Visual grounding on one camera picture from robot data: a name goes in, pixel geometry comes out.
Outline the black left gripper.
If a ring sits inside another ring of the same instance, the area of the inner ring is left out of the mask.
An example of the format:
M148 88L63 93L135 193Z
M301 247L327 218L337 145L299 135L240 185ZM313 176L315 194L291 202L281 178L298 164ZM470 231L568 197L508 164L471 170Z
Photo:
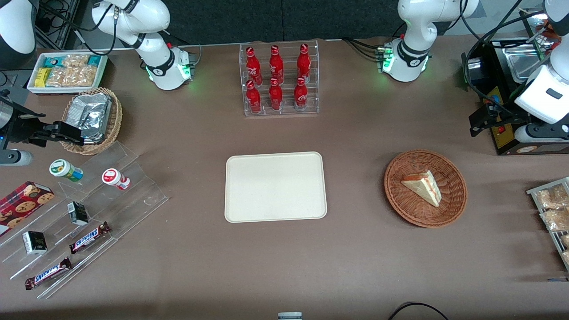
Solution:
M482 106L469 116L471 126L469 132L472 137L477 136L482 131L499 124L500 121L502 126L520 127L530 124L532 115L525 111L503 111L502 107L498 106Z

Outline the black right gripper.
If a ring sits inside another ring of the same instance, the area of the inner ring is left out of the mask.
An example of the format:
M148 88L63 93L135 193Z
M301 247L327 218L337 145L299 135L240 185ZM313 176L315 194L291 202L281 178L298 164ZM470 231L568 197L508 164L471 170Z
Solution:
M45 148L47 141L84 145L81 130L63 121L51 125L40 121L44 113L37 113L15 103L9 97L8 89L1 90L1 149L8 149L9 143L33 144Z

